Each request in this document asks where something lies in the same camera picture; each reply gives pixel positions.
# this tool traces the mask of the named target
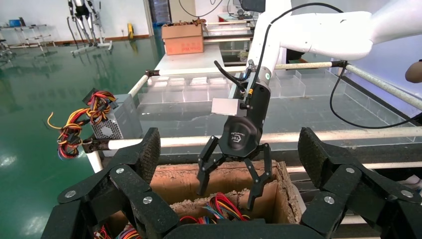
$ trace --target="colorful wires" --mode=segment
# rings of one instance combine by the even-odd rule
[[[97,91],[91,95],[88,101],[89,108],[82,108],[70,114],[65,126],[56,127],[50,123],[53,113],[47,119],[50,127],[59,130],[57,138],[59,158],[75,158],[79,155],[78,147],[83,144],[80,138],[82,126],[87,123],[99,124],[107,120],[106,114],[111,111],[110,104],[116,101],[116,98],[107,91]],[[87,115],[88,119],[80,120],[80,117]]]
[[[250,220],[250,217],[243,215],[240,210],[223,193],[217,193],[216,196],[212,197],[207,205],[203,208],[212,213],[216,219],[234,219],[239,221]],[[206,216],[198,219],[191,216],[184,216],[180,218],[180,221],[195,222],[196,224],[216,224],[213,219],[210,219]]]
[[[116,239],[140,239],[141,236],[139,233],[135,230],[135,228],[130,228],[126,231],[122,231]]]
[[[111,239],[111,237],[108,235],[106,229],[103,226],[99,232],[94,233],[94,239]]]

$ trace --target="cardboard box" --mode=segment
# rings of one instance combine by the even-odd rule
[[[164,26],[161,29],[167,55],[204,52],[201,24]]]
[[[258,174],[264,171],[262,161],[253,162]],[[251,218],[264,218],[267,223],[299,223],[301,210],[284,162],[273,161],[273,181],[267,183],[262,197],[255,200]],[[252,179],[244,163],[226,162],[210,175],[204,197],[196,194],[197,164],[162,165],[157,167],[151,188],[180,216],[212,216],[202,208],[217,192],[245,210]]]

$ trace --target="green epoxy floor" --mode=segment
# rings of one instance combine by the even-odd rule
[[[0,67],[0,239],[40,238],[58,194],[93,174],[84,154],[58,158],[58,131],[45,125],[50,113],[62,126],[92,87],[127,93],[164,54],[155,38],[114,42],[112,54],[97,49],[74,58],[73,49],[49,47],[47,57],[35,57],[39,48],[16,50],[13,66]],[[90,134],[85,127],[83,137]]]

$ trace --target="white table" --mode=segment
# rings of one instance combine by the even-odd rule
[[[155,70],[176,70],[214,67],[214,61],[224,66],[218,43],[204,45],[203,53],[191,53],[182,55],[165,54]]]

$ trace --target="black cable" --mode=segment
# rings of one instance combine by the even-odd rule
[[[67,17],[67,26],[69,27],[69,31],[70,31],[70,33],[72,34],[72,38],[73,38],[73,40],[75,41],[76,48],[79,50],[78,42],[76,41],[76,38],[75,38],[75,36],[73,35],[73,32],[72,32],[72,30],[71,30],[71,28],[70,28],[69,17]]]
[[[221,65],[218,63],[218,61],[214,61],[215,66],[217,66],[218,70],[225,76],[227,79],[229,79],[231,82],[233,82],[237,87],[240,89],[241,92],[245,92],[245,88],[243,85],[239,82],[237,78],[229,74],[227,71],[225,71]]]
[[[232,15],[229,11],[228,11],[228,5],[230,4],[230,0],[227,1],[227,13],[229,16],[236,18],[234,15]]]
[[[206,16],[206,15],[208,15],[208,14],[210,14],[211,12],[213,12],[215,9],[217,9],[217,7],[218,6],[220,6],[220,4],[223,2],[223,0],[221,0],[218,4],[217,4],[217,6],[215,6],[211,11],[209,11],[209,12],[207,12],[207,13],[205,13],[204,15],[200,15],[200,16],[195,16],[195,15],[193,15],[193,14],[190,14],[184,7],[183,7],[183,5],[182,5],[182,3],[180,2],[180,0],[179,0],[179,4],[180,4],[180,7],[183,9],[183,11],[185,11],[187,14],[189,14],[189,15],[191,15],[191,16],[193,16],[193,17],[197,17],[197,18],[200,18],[200,17],[203,17],[203,16]]]
[[[268,33],[270,31],[270,28],[271,28],[272,24],[275,23],[278,19],[280,19],[280,18],[284,17],[285,15],[289,14],[290,12],[293,12],[294,10],[297,10],[297,9],[300,9],[300,8],[303,8],[303,7],[306,7],[306,6],[325,6],[325,7],[331,8],[331,9],[337,11],[337,12],[343,13],[342,10],[340,10],[340,9],[334,7],[334,6],[331,6],[329,4],[321,3],[321,2],[312,2],[312,3],[302,4],[302,5],[299,5],[299,6],[296,6],[296,7],[292,8],[290,10],[287,10],[283,14],[281,14],[280,16],[278,16],[277,18],[275,18],[274,20],[272,20],[271,23],[267,27],[267,31],[265,32],[264,43],[262,44],[261,56],[260,56],[260,59],[259,59],[258,66],[256,68],[255,77],[252,80],[252,84],[251,84],[250,89],[253,89],[253,87],[255,86],[256,80],[258,79],[259,71],[261,69],[262,60],[264,58],[264,51],[265,51],[265,46],[267,44]],[[249,101],[250,101],[250,98],[251,97],[252,97],[252,91],[249,91],[248,92],[248,96],[246,97],[246,100],[245,100],[245,103],[247,105],[249,104]]]
[[[337,88],[337,85],[338,85],[338,83],[340,82],[341,77],[342,77],[342,76],[343,76],[343,74],[344,74],[344,70],[346,69],[346,65],[347,65],[347,61],[345,61],[345,62],[344,62],[344,67],[343,67],[343,70],[341,70],[341,73],[340,73],[340,75],[338,76],[337,82],[335,83],[334,88],[332,89],[332,92],[331,92],[331,96],[330,96],[330,109],[331,109],[331,112],[332,112],[332,113],[333,113],[333,114],[334,114],[337,118],[339,118],[340,120],[342,120],[342,121],[344,121],[344,122],[346,122],[346,123],[348,123],[348,124],[350,124],[350,125],[353,125],[353,126],[356,126],[356,127],[359,127],[359,128],[382,129],[382,128],[392,128],[392,127],[396,127],[396,126],[399,126],[399,125],[402,125],[402,124],[405,124],[405,123],[409,123],[410,121],[416,120],[416,119],[419,117],[419,115],[417,115],[417,116],[415,116],[415,117],[413,117],[413,118],[410,118],[410,119],[405,120],[405,121],[400,122],[400,123],[395,123],[395,124],[385,125],[385,126],[376,126],[376,127],[371,127],[371,126],[363,126],[363,125],[358,125],[358,124],[352,123],[352,122],[350,122],[350,121],[345,120],[343,117],[339,116],[339,115],[338,115],[338,114],[334,111],[334,109],[333,109],[333,107],[332,107],[332,98],[334,97],[334,91],[335,91],[335,89]]]

